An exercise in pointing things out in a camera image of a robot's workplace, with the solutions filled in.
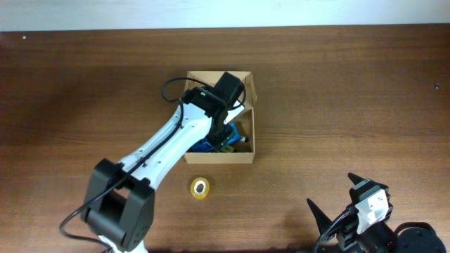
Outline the brown cardboard box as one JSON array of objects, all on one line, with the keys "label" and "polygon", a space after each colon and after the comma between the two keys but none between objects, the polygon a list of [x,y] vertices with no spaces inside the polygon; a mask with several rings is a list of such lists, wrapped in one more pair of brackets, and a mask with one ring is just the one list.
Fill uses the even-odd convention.
[{"label": "brown cardboard box", "polygon": [[257,94],[253,73],[249,71],[229,71],[245,85],[245,109],[231,123],[237,127],[238,133],[248,139],[247,142],[234,143],[232,153],[195,153],[188,151],[184,159],[188,164],[252,164],[255,158],[255,105]]}]

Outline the blue magnetic whiteboard duster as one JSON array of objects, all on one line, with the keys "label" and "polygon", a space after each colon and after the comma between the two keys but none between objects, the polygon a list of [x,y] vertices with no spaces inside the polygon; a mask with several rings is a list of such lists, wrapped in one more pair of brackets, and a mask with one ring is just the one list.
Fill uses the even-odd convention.
[{"label": "blue magnetic whiteboard duster", "polygon": [[[231,123],[230,126],[233,129],[233,135],[226,142],[225,145],[232,145],[234,143],[240,142],[240,139],[242,137],[244,137],[239,134],[235,123]],[[212,147],[210,142],[206,138],[204,138],[204,139],[198,141],[196,144],[194,144],[191,147],[191,151],[195,152],[195,153],[212,153],[212,152],[214,152],[214,148]]]}]

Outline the yellow highlighter pen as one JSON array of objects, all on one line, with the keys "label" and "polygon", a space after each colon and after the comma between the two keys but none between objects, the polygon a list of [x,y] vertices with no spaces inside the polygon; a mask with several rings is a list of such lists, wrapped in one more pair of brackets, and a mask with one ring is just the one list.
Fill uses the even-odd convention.
[{"label": "yellow highlighter pen", "polygon": [[230,145],[225,145],[220,149],[221,153],[234,153],[235,151],[235,148]]}]

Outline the yellow adhesive tape roll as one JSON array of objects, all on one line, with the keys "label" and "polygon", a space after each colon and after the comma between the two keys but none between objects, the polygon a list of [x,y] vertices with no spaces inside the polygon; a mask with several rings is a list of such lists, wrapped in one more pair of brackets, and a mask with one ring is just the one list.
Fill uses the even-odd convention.
[{"label": "yellow adhesive tape roll", "polygon": [[198,177],[191,183],[191,195],[197,200],[204,200],[209,190],[210,184],[206,178]]}]

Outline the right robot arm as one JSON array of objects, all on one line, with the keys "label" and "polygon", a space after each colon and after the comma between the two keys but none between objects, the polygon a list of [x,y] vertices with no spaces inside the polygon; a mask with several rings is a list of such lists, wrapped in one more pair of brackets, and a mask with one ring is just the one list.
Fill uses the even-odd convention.
[{"label": "right robot arm", "polygon": [[354,184],[352,202],[335,219],[307,199],[319,230],[312,252],[446,252],[428,223],[406,222],[394,230],[387,225],[393,211],[388,186],[351,172],[347,176]]}]

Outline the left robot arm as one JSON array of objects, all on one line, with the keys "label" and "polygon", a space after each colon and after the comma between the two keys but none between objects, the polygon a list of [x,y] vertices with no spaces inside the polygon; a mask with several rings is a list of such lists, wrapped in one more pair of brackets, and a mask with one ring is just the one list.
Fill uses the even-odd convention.
[{"label": "left robot arm", "polygon": [[94,167],[80,217],[107,252],[145,252],[155,191],[167,173],[199,141],[218,151],[231,139],[230,122],[245,108],[243,81],[225,72],[213,86],[196,84],[178,98],[176,112],[140,148],[119,162],[103,159]]}]

